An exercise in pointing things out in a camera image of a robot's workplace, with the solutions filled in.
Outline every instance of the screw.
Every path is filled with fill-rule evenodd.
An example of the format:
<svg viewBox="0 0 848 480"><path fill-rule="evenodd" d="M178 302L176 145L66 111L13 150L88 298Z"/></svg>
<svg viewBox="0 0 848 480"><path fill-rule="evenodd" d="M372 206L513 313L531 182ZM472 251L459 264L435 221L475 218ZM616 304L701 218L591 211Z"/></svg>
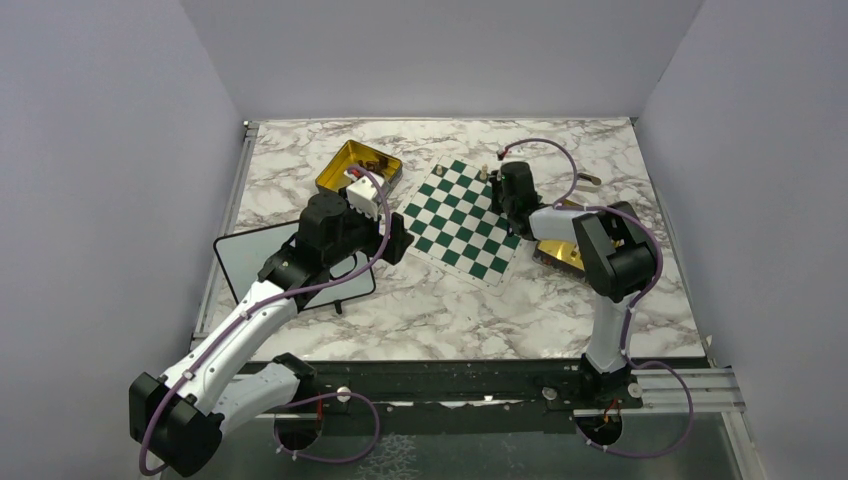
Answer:
<svg viewBox="0 0 848 480"><path fill-rule="evenodd" d="M556 389L551 387L545 387L542 389L542 396L545 397L545 400L556 400Z"/></svg>
<svg viewBox="0 0 848 480"><path fill-rule="evenodd" d="M642 398L642 386L638 383L631 383L627 386L627 393L633 398Z"/></svg>
<svg viewBox="0 0 848 480"><path fill-rule="evenodd" d="M336 393L350 393L350 389L345 386L341 386L338 390L336 390ZM339 395L336 398L339 399L339 401L342 403L346 403L348 400L350 400L349 395Z"/></svg>

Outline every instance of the gray wall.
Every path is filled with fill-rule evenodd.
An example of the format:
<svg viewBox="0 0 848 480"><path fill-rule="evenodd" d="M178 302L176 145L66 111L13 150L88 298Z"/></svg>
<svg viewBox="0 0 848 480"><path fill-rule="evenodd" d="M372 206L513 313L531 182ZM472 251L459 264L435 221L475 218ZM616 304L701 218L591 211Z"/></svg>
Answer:
<svg viewBox="0 0 848 480"><path fill-rule="evenodd" d="M701 0L182 0L248 118L638 115Z"/></svg>
<svg viewBox="0 0 848 480"><path fill-rule="evenodd" d="M844 478L848 4L706 0L637 124L770 478Z"/></svg>
<svg viewBox="0 0 848 480"><path fill-rule="evenodd" d="M0 476L134 478L127 389L188 348L240 116L176 0L14 3L0 8Z"/></svg>

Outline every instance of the marble tabletop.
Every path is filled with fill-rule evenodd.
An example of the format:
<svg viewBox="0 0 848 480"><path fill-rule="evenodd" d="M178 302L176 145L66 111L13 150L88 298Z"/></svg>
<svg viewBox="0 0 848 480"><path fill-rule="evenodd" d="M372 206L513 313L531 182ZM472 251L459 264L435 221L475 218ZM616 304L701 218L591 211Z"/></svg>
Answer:
<svg viewBox="0 0 848 480"><path fill-rule="evenodd" d="M700 337L671 244L630 121L615 119L459 120L341 119L262 123L235 231L296 220L315 178L345 141L357 140L400 158L404 177L391 194L397 208L421 182L427 166L447 155L496 168L495 152L514 140L545 137L572 152L583 172L600 177L595 192L578 190L579 203L625 200L652 228L663 248L665 271L642 301L633 323L633 356L702 356ZM550 202L567 188L570 168L556 149L526 145L510 159L530 162L539 193ZM407 255L396 266L378 262L377 288L332 307L302 313L256 352L268 361L292 352L312 360L433 360L579 357L592 332L592 290L531 260L522 241L506 292L492 296ZM223 283L210 328L235 306Z"/></svg>

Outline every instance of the wire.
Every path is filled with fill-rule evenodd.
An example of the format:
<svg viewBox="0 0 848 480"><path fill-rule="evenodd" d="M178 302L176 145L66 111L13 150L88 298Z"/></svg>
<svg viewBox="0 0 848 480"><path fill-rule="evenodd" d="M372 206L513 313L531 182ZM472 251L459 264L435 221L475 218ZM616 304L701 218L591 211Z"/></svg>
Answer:
<svg viewBox="0 0 848 480"><path fill-rule="evenodd" d="M654 249L657 252L657 268L656 268L656 271L654 272L653 278L648 283L648 285L646 285L645 288L643 288L642 291L640 291L636 296L634 296L630 300L630 302L628 302L628 304L627 304L627 309L624 313L624 322L623 322L623 325L622 325L622 328L621 328L621 338L619 339L619 348L621 349L621 356L624 357L624 360L627 362L627 364L630 366L630 368L632 368L634 370L642 370L642 369L650 368L650 367L659 367L659 368L663 368L663 369L667 370L668 373L670 373L678 382L680 382L680 386L683 387L683 393L686 394L686 403L689 406L689 417L688 417L688 421L686 423L686 429L683 431L683 433L680 435L680 437L677 439L677 441L674 442L671 446L664 448L662 450L656 451L656 452L634 453L634 452L626 452L626 451L623 451L623 450L618 450L618 449L615 449L615 448L609 448L606 445L600 445L596 442L593 442L579 428L577 429L577 431L580 433L580 435L583 436L583 438L586 439L587 445L589 445L593 448L596 448L598 450L601 450L605 453L611 453L611 454L617 455L619 457L657 458L657 457L661 457L663 455L667 455L669 453L672 453L675 450L677 450L678 448L680 448L680 446L683 445L683 443L686 441L686 439L689 438L689 434L692 432L692 427L695 424L695 406L692 402L692 392L689 390L689 386L686 385L686 382L683 380L683 377L680 376L680 374L677 373L668 364L661 362L659 360L649 360L649 361L637 364L627 354L627 337L628 337L628 333L630 332L630 324L633 320L633 311L635 310L636 304L639 303L639 301L642 300L642 298L644 298L645 295L647 295L648 292L650 292L651 289L654 288L654 286L656 286L657 282L659 282L659 280L660 280L660 277L662 277L663 256L662 256L662 248L660 247L660 242L657 240L657 237L656 237L656 235L654 235L654 232L652 232L648 227L643 225L642 222L640 222L637 218L635 218L632 215L629 215L625 212L622 212L620 210L616 210L615 208L605 207L605 206L573 207L573 206L565 205L565 200L568 198L569 195L572 194L572 192L574 192L574 189L577 186L577 164L575 163L574 158L571 156L571 154L568 152L568 150L566 150L566 148L563 147L562 145L560 145L559 143L554 142L553 140L548 140L546 138L527 138L527 139L524 139L524 140L518 140L516 142L512 142L509 145L503 147L502 153L498 154L498 158L503 158L503 156L506 155L509 152L510 148L513 148L517 145L530 143L530 142L547 143L549 145L553 145L553 146L557 147L558 149L560 149L560 151L562 151L562 153L565 154L565 156L568 158L568 161L571 163L571 169L572 169L573 174L574 174L572 179L571 179L571 186L569 187L568 191L565 192L565 195L561 196L560 198L558 198L554 202L554 204L553 204L554 209L556 209L556 210L587 211L587 212L601 212L601 211L602 212L609 212L609 213L616 215L618 217L621 217L625 221L630 222L633 225L637 226L639 229L641 229L643 232L645 232L645 235L648 236L648 239L653 244Z"/></svg>
<svg viewBox="0 0 848 480"><path fill-rule="evenodd" d="M266 298L265 300L261 300L259 302L256 302L255 304L253 304L250 308L248 308L245 311L244 315L236 318L233 321L233 323L228 325L227 328L224 329L223 332L221 332L220 335L215 337L215 339L209 345L209 348L207 348L206 350L203 351L203 353L198 355L198 357L194 361L194 363L192 363L191 366L189 366L188 369L186 369L186 373L184 375L180 376L180 378L177 379L177 381L174 383L174 386L171 387L170 390L168 390L168 392L162 398L162 401L159 402L159 405L156 407L156 410L153 411L153 415L150 416L150 421L147 423L147 428L144 430L144 436L142 437L142 440L141 440L141 449L140 449L139 454L138 454L138 469L139 469L139 471L141 472L142 475L147 476L147 477L152 477L153 475L157 475L159 473L162 473L166 468L168 468L167 464L160 465L160 466L158 466L154 469L147 468L147 452L150 450L150 440L153 437L153 430L154 430L153 427L157 423L159 423L159 418L162 416L162 413L165 411L165 408L168 406L168 404L174 398L174 395L176 395L176 393L186 384L186 382L188 382L189 377L193 377L193 375L197 371L197 369L201 365L203 365L203 363L212 355L212 353L215 352L215 350L224 342L224 340L229 338L230 335L239 326L241 326L241 324L243 322L245 322L247 319L252 317L257 311L265 308L266 306L268 306L272 303L278 302L280 300L284 300L286 298L291 298L291 297L294 297L296 295L300 295L300 294L303 294L303 293L309 293L309 292L314 292L316 290L322 290L322 289L325 289L325 288L330 288L330 287L342 284L344 282L353 280L354 278L356 278L356 277L362 275L363 273L365 273L366 271L370 270L371 267L374 266L375 263L377 263L377 260L379 260L380 257L382 257L383 252L386 251L386 246L389 243L389 233L392 230L392 212L391 212L391 209L389 208L389 202L386 198L386 193L383 191L383 188L380 186L379 182L377 182L377 179L374 178L374 176L369 171L365 170L364 168L360 167L359 165L350 166L348 168L348 171L359 172L362 175L364 175L365 177L367 177L368 180L370 180L371 183L374 184L374 187L377 189L377 194L380 197L380 204L383 206L383 214L385 216L385 233L383 234L383 241L380 242L380 246L379 246L379 248L377 248L377 252L374 254L373 257L371 257L371 259L365 265L362 266L362 268L360 268L356 271L353 271L351 273L348 273L344 277L341 277L341 278L336 279L336 280L331 280L329 282L322 283L322 284L319 284L319 285L312 285L312 286L309 286L309 287L295 288L293 290L288 290L288 291L285 291L285 292L283 292L279 295L274 295L272 297Z"/></svg>
<svg viewBox="0 0 848 480"><path fill-rule="evenodd" d="M316 456L316 455L310 455L308 453L300 453L299 450L289 450L280 441L280 437L279 437L278 432L277 432L277 427L274 426L274 441L277 442L277 447L278 447L277 453L285 452L285 453L291 455L292 458L294 458L294 459L305 458L307 460L312 460L312 461L315 461L315 462L330 463L330 464L334 464L334 465L341 465L341 464L344 464L344 463L352 463L352 462L355 462L357 460L361 460L362 458L365 458L366 455L371 453L371 451L374 450L374 447L377 446L377 441L380 439L380 414L379 414L379 412L377 412L377 407L374 405L374 402L372 402L371 400L368 400L368 398L365 397L364 395L358 394L356 392L324 393L324 394L316 395L314 397L310 397L310 398L307 398L307 399L304 399L304 400L299 400L297 402L289 403L289 404L286 405L286 408L299 407L301 405L306 405L308 403L318 402L318 401L323 400L325 398L336 398L336 397L353 397L353 398L356 398L358 400L362 400L363 402L365 402L366 405L368 405L368 408L371 410L371 413L374 415L374 436L371 437L371 441L368 442L368 445L361 452L357 453L356 455L352 455L350 457L326 458L326 457L319 457L319 456Z"/></svg>
<svg viewBox="0 0 848 480"><path fill-rule="evenodd" d="M565 157L568 159L568 162L571 163L571 173L572 173L572 175L571 175L571 185L568 187L568 191L565 192L565 195L563 195L562 197L557 199L557 201L554 202L554 203L559 204L559 203L564 202L565 199L574 192L574 189L577 188L577 177L578 177L578 175L577 175L577 162L574 161L574 157L572 157L571 154L568 152L568 150L564 146L560 145L559 143L557 143L553 140L548 140L547 138L535 138L534 137L534 138L525 138L523 140L518 140L518 141L512 142L509 145L503 147L503 150L501 151L501 153L498 154L498 158L503 159L503 157L506 156L507 153L509 153L510 148L514 148L514 147L517 147L519 145L524 145L525 143L547 143L548 145L553 145L556 148L558 148L560 152L564 153Z"/></svg>

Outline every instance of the purple cable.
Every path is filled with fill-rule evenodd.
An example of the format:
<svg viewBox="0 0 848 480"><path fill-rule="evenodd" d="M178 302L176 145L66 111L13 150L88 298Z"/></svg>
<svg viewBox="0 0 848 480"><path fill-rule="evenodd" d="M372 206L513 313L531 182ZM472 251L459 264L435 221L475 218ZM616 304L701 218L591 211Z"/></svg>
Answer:
<svg viewBox="0 0 848 480"><path fill-rule="evenodd" d="M568 162L571 163L571 186L568 187L568 191L565 192L565 195L560 197L557 202L560 200L565 200L566 197L571 195L574 192L574 189L577 188L577 162L574 161L574 157L568 152L568 150L560 145L559 143L548 140L547 138L525 138L523 140L518 140L510 143L509 145L503 147L503 154L506 155L509 152L510 148L517 147L519 145L524 145L525 143L547 143L548 145L553 145L559 149L560 152L565 154L565 157L568 159Z"/></svg>
<svg viewBox="0 0 848 480"><path fill-rule="evenodd" d="M368 178L368 180L370 180L371 183L373 183L374 186L377 188L377 194L380 197L380 204L383 206L383 214L386 219L385 233L383 235L383 241L380 242L380 247L377 249L377 252L374 254L374 256L371 257L368 263L363 265L362 268L354 270L353 272L350 272L339 279L332 280L330 282L322 283L319 285L296 288L294 290L283 292L279 295L274 295L273 297L268 297L260 302L256 302L253 306L251 306L245 311L246 315L239 316L221 333L221 335L218 335L209 345L209 348L207 348L202 354L197 357L197 360L195 360L194 363L191 364L191 366L186 370L186 372L188 372L189 374L195 373L200 367L200 365L202 365L203 362L205 362L209 358L209 356L211 356L212 353L215 352L215 350L221 345L221 343L223 343L224 340L229 338L229 336L233 333L233 331L236 330L236 328L241 326L241 324L245 320L253 316L253 314L256 313L258 310L285 298L290 298L295 295L300 295L302 293L313 292L315 290L322 290L324 288L333 287L341 283L353 280L354 278L368 271L371 267L374 266L375 263L377 263L377 260L382 257L383 252L386 251L386 246L389 243L389 232L391 232L392 229L392 212L389 208L389 201L386 198L386 193L380 187L380 184L377 182L377 179L374 178L373 175L371 175L371 172L365 170L364 168L358 165L353 165L349 167L348 171L359 172L360 174ZM187 381L188 379L185 376L181 376L179 379L177 379L177 381L174 383L174 386L171 387L170 390L168 390L168 393L166 393L165 397L162 398L162 401L159 402L159 405L156 407L156 410L153 411L153 415L150 416L150 421L147 423L147 428L144 431L144 437L141 440L141 449L138 454L138 469L144 476L152 477L153 475L159 474L166 468L168 468L167 465L160 465L153 470L147 468L147 452L150 449L150 440L153 437L153 426L159 423L159 418L162 416L162 413L165 411L165 408L167 407L168 403L170 403L171 399L174 398L174 395L176 395L176 393L180 390L180 388L185 385Z"/></svg>
<svg viewBox="0 0 848 480"><path fill-rule="evenodd" d="M377 446L377 441L380 439L380 414L379 412L377 412L377 407L374 406L374 403L371 400L368 400L368 398L366 398L364 395L360 395L356 392L324 393L321 395L316 395L314 397L307 398L305 400L298 400L297 402L286 404L286 408L299 407L301 405L306 405L307 403L317 402L325 398L335 397L353 397L362 400L363 402L365 402L366 405L368 405L368 408L371 409L371 413L374 414L374 436L371 438L371 442L368 443L368 446L366 446L361 452L357 453L356 455L344 458L325 458L316 455L310 455L308 453L299 453L299 450L292 451L283 445L283 443L280 441L280 437L277 435L277 429L276 427L274 427L274 441L277 442L277 446L279 447L277 452L279 453L282 451L286 452L289 455L292 455L295 458L305 458L307 460L313 460L315 462L330 463L334 465L352 463L357 460L361 460L362 458L365 458L365 456L371 453L371 451L374 450L374 447Z"/></svg>
<svg viewBox="0 0 848 480"><path fill-rule="evenodd" d="M671 452L674 452L675 450L680 448L681 445L683 445L683 443L686 441L687 438L689 438L689 434L692 432L692 427L694 426L694 423L695 423L695 406L692 403L692 392L689 390L689 386L686 385L686 382L683 380L683 377L681 377L680 374L677 373L668 364L666 364L664 362L660 362L658 360L649 360L649 361L641 363L641 364L636 364L633 361L633 359L630 358L630 356L627 354L627 334L630 331L630 323L633 320L633 309L636 307L636 304L639 303L639 301L642 300L642 298L645 295L647 295L648 292L650 292L651 289L654 288L654 286L656 286L657 282L659 282L660 277L662 276L663 256L662 256L662 248L660 247L660 242L657 241L657 237L654 235L654 232L652 232L648 227L643 225L642 222L640 222L637 218L635 218L631 215L628 215L627 213L624 213L622 211L616 210L616 209L611 208L611 207L605 207L605 206L572 207L572 206L565 205L565 200L574 192L574 189L577 187L577 163L574 161L574 158L571 156L571 154L568 152L568 150L566 150L566 148L564 146L560 145L559 143L554 142L553 140L548 140L546 138L526 138L524 140L518 140L516 142L512 142L509 145L503 147L504 155L506 155L506 153L509 152L510 148L513 148L515 146L522 145L522 144L525 144L525 143L530 143L530 142L547 143L549 145L553 145L553 146L557 147L562 153L565 154L565 156L568 158L569 163L571 163L571 169L572 169L572 172L573 172L573 176L572 176L572 179L571 179L571 186L569 187L568 191L565 192L565 195L561 196L560 198L558 198L554 202L554 204L553 204L554 209L587 211L587 212L603 211L603 212L612 213L613 215L617 215L617 216L623 218L624 220L632 223L633 225L636 225L637 227L639 227L643 232L645 232L645 234L650 239L651 243L653 243L654 248L656 249L656 252L657 252L657 269L656 269L656 272L654 273L654 277L651 279L651 281L648 283L648 285L645 286L645 288L643 288L642 291L640 291L635 297L633 297L633 299L630 300L630 302L627 304L627 310L624 313L624 323L623 323L622 328L621 328L621 339L619 340L619 347L621 348L621 352L622 352L622 356L624 357L624 360L634 370L642 370L644 368L649 368L649 367L652 367L652 366L653 367L660 367L660 368L664 368L665 370L668 370L668 373L670 373L678 382L680 382L680 386L683 387L683 392L686 394L686 402L689 405L689 420L686 424L686 430L683 431L683 434L680 436L680 438L678 438L677 441L674 442L671 446L664 448L662 450L656 451L656 452L634 453L634 452L626 452L626 451L623 451L623 450L618 450L618 449L615 449L615 448L609 448L609 447L606 447L604 445L599 445L598 443L593 442L588 437L586 437L586 434L583 433L583 431L581 431L580 429L578 429L578 432L580 432L580 435L582 435L583 438L586 439L587 445L589 445L593 448L596 448L598 450L601 450L605 453L611 453L611 454L617 455L619 457L657 458L657 457L661 457L663 455L667 455Z"/></svg>

